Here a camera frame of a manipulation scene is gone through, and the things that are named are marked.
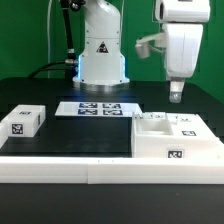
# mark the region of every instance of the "white base platform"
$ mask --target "white base platform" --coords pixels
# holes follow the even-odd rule
[[[1,157],[0,183],[224,184],[224,159]]]

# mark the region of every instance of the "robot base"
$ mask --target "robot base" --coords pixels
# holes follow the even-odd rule
[[[114,92],[122,89],[128,89],[130,86],[129,79],[125,78],[121,83],[114,84],[97,84],[81,81],[79,78],[73,78],[73,87],[93,92]]]

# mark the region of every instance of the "black cable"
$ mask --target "black cable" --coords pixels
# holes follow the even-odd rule
[[[46,69],[40,69],[39,72],[65,71],[65,70],[71,70],[71,68],[46,68]]]
[[[68,0],[60,0],[62,13],[64,17],[64,25],[65,25],[65,34],[66,34],[66,42],[68,48],[68,59],[76,59],[75,50],[73,47],[73,40],[72,40],[72,30],[69,18],[69,1]]]
[[[30,74],[28,75],[28,78],[29,78],[29,79],[34,78],[34,77],[36,76],[36,74],[38,74],[41,70],[44,70],[45,68],[48,68],[48,67],[51,67],[51,66],[54,66],[54,65],[62,65],[62,64],[64,65],[65,62],[64,62],[64,61],[56,61],[56,62],[51,62],[51,63],[49,63],[49,64],[46,64],[46,65],[40,67],[39,69],[37,69],[36,71],[30,73]]]

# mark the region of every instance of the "blue led light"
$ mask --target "blue led light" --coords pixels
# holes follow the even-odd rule
[[[78,59],[78,78],[80,79],[81,77],[81,56],[79,56],[79,59]]]
[[[125,79],[125,57],[123,57],[123,79]]]

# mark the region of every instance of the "sticker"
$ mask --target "sticker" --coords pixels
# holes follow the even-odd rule
[[[189,118],[181,118],[180,121],[182,121],[182,122],[191,122],[191,120]]]
[[[182,131],[183,135],[185,136],[196,136],[194,131]]]
[[[106,47],[106,44],[102,42],[102,44],[99,46],[99,48],[96,51],[97,53],[109,53]]]
[[[164,112],[154,112],[152,115],[154,119],[166,119],[166,114]]]
[[[21,111],[19,114],[21,115],[30,115],[32,112],[30,111]]]
[[[97,108],[97,103],[80,103],[80,108]]]
[[[40,114],[38,115],[38,126],[40,125]]]
[[[152,115],[152,113],[149,113],[149,114],[148,114],[148,118],[149,118],[149,119],[153,119],[153,115]]]
[[[119,103],[103,103],[103,108],[121,109],[121,105]]]
[[[103,115],[105,116],[122,116],[122,110],[103,110]]]
[[[97,115],[98,111],[95,109],[79,109],[78,115]]]
[[[12,124],[12,134],[22,135],[23,134],[23,124]]]
[[[183,150],[169,150],[168,158],[181,159],[184,157]]]

